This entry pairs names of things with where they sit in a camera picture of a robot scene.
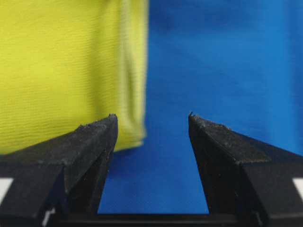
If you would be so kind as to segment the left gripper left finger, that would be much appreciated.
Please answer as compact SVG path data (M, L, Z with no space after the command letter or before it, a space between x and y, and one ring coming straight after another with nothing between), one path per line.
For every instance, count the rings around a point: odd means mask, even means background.
M52 216L94 216L118 136L115 114L0 157L0 224L45 227Z

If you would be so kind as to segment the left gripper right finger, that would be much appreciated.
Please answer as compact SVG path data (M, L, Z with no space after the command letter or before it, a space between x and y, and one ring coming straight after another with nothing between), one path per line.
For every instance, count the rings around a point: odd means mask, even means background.
M193 114L188 131L210 214L243 227L302 226L302 156Z

